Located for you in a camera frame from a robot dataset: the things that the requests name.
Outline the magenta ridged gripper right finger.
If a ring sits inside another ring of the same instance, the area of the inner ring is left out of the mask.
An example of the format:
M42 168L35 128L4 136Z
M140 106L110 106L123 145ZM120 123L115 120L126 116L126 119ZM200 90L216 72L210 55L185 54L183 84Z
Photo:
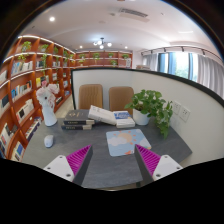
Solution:
M135 145L134 155L145 185L182 169L169 155L160 156L138 144Z

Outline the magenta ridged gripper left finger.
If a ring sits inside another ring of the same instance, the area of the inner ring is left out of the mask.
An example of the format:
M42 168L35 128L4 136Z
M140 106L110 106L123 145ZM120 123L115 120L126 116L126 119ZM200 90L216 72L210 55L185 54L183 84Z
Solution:
M44 170L81 186L92 155L92 146L87 145L68 156L57 156Z

